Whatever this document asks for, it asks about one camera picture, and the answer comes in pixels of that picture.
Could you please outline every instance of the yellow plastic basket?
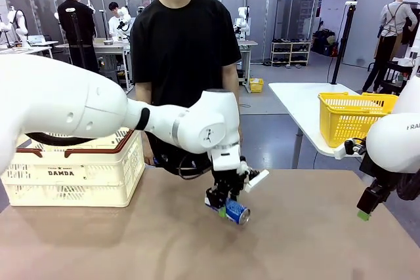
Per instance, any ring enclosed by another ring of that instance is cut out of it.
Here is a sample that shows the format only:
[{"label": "yellow plastic basket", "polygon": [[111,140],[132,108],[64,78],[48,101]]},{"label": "yellow plastic basket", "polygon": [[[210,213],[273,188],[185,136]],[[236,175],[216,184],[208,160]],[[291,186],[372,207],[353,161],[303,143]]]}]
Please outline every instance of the yellow plastic basket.
[{"label": "yellow plastic basket", "polygon": [[349,138],[364,138],[370,126],[391,113],[398,97],[389,94],[320,93],[321,134],[336,148]]},{"label": "yellow plastic basket", "polygon": [[252,78],[249,80],[249,88],[251,92],[262,92],[264,86],[264,80],[258,78]]}]

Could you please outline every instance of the man in black t-shirt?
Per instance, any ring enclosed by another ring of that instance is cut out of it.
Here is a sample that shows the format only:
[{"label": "man in black t-shirt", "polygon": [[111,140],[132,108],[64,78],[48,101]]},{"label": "man in black t-shirt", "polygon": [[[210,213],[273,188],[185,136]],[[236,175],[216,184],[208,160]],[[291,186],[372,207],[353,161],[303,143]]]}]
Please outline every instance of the man in black t-shirt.
[{"label": "man in black t-shirt", "polygon": [[93,47],[93,35],[95,34],[95,23],[93,22],[92,16],[93,11],[87,5],[79,2],[79,0],[66,0],[57,8],[58,19],[60,20],[61,27],[66,32],[72,63],[80,68],[83,68],[82,57],[77,44],[71,13],[66,12],[66,9],[69,8],[74,8],[77,16],[83,52],[85,55],[86,69],[98,72],[98,62]]},{"label": "man in black t-shirt", "polygon": [[[131,55],[137,100],[190,107],[204,90],[226,89],[238,101],[241,54],[230,14],[217,0],[153,1],[133,24]],[[185,155],[143,136],[149,165],[154,164],[150,144],[169,160],[168,155],[175,160]]]}]

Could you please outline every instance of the cream plastic basket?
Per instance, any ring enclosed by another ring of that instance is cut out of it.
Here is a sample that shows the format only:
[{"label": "cream plastic basket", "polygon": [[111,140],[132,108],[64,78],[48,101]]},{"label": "cream plastic basket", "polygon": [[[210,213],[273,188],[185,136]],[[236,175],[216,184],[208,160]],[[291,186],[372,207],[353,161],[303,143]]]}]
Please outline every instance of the cream plastic basket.
[{"label": "cream plastic basket", "polygon": [[139,131],[72,147],[21,141],[0,176],[12,206],[126,207],[144,170]]}]

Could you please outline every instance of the brown table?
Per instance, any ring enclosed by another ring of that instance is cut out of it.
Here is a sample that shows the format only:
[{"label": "brown table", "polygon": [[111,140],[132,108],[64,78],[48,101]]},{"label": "brown table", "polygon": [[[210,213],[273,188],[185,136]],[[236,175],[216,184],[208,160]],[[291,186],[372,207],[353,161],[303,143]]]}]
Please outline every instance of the brown table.
[{"label": "brown table", "polygon": [[148,169],[125,209],[8,207],[0,279],[420,279],[420,249],[384,206],[357,218],[353,172],[273,170],[242,194],[242,227],[203,204],[211,183]]}]

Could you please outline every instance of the black shirt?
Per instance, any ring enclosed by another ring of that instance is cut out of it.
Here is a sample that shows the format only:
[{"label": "black shirt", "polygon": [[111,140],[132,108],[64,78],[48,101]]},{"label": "black shirt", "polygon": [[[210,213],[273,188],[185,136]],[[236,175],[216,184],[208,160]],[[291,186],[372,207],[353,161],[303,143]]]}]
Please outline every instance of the black shirt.
[{"label": "black shirt", "polygon": [[66,38],[69,45],[77,45],[77,37],[74,31],[71,14],[70,12],[66,12],[66,9],[68,8],[75,9],[83,44],[92,45],[93,35],[95,34],[92,9],[76,0],[66,0],[58,6],[58,19],[60,20],[61,27],[66,32]]},{"label": "black shirt", "polygon": [[152,104],[190,107],[222,88],[222,67],[241,59],[232,19],[217,0],[170,9],[153,1],[131,29],[135,83],[152,83]]}]

